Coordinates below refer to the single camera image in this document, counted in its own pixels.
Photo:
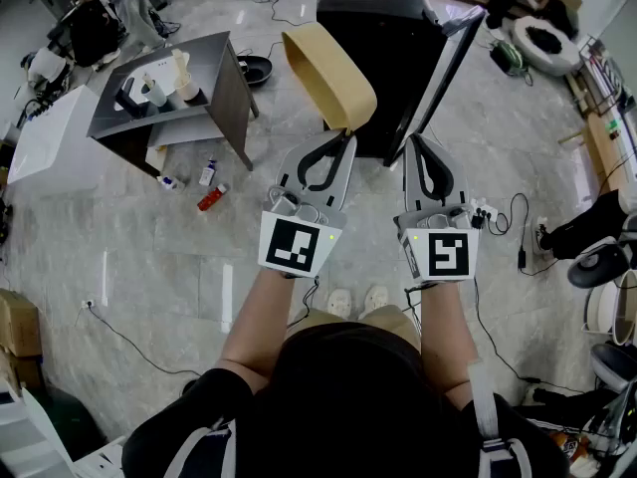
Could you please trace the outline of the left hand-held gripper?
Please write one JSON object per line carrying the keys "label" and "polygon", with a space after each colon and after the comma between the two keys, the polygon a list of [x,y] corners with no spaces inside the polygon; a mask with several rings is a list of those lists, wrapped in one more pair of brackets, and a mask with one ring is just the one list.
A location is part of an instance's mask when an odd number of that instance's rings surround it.
{"label": "left hand-held gripper", "polygon": [[[259,265],[297,278],[319,273],[346,225],[340,209],[356,149],[356,137],[337,129],[312,135],[287,153],[277,175],[279,185],[269,189],[262,212]],[[326,178],[310,184],[310,168],[332,152]]]}

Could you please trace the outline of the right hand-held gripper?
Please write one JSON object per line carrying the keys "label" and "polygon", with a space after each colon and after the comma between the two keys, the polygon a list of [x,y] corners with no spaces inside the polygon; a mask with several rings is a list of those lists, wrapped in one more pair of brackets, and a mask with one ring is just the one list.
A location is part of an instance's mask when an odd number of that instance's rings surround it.
{"label": "right hand-held gripper", "polygon": [[[404,146],[405,212],[394,218],[415,282],[475,277],[479,234],[471,223],[462,164],[435,141],[411,134]],[[434,205],[452,205],[421,210]]]}

